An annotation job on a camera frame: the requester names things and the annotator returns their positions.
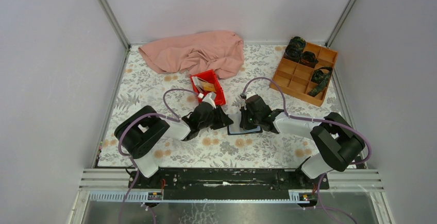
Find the gold VIP card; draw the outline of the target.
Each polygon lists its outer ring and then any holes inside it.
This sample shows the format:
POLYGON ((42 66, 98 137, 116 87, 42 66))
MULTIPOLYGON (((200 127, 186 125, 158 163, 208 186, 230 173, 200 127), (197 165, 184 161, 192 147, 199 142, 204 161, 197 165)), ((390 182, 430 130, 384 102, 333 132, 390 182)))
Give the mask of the gold VIP card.
POLYGON ((207 92, 207 91, 209 91, 209 92, 216 92, 215 85, 212 84, 212 83, 201 81, 200 82, 200 86, 203 89, 203 91, 205 91, 205 92, 207 92))

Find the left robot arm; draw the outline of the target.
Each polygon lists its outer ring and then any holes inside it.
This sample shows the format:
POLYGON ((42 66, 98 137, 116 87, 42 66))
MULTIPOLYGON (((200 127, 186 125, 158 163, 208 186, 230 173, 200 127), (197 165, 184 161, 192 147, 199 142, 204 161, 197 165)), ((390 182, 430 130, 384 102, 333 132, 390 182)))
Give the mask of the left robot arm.
POLYGON ((114 131, 120 146, 127 150, 133 165, 141 173, 140 182, 147 188, 159 184, 158 164, 151 154, 156 143, 164 138, 189 141, 203 129, 221 129, 233 124, 221 106, 201 102, 180 120, 157 113, 151 106, 145 106, 133 116, 118 125, 114 131))

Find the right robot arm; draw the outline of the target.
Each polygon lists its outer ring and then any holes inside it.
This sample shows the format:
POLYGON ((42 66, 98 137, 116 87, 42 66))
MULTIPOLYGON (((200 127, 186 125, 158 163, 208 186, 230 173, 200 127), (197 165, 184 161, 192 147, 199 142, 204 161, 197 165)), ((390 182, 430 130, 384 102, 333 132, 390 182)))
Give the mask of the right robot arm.
POLYGON ((283 109, 272 110, 257 94, 241 94, 241 98, 244 100, 241 128, 260 127, 263 131, 292 134, 314 141, 318 153, 297 169, 295 181, 300 188, 310 188, 323 173, 344 171, 366 146, 363 138, 353 132, 338 113, 331 112, 322 119, 290 117, 283 109))

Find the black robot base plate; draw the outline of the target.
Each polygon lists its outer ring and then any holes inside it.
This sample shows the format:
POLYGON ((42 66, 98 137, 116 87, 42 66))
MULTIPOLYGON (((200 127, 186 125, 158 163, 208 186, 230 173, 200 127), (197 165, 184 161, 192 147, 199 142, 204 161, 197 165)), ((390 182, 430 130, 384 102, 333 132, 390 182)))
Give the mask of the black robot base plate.
POLYGON ((308 178, 300 170, 262 168, 159 168, 150 177, 129 172, 134 189, 156 189, 164 200, 298 200, 329 189, 326 176, 308 178))

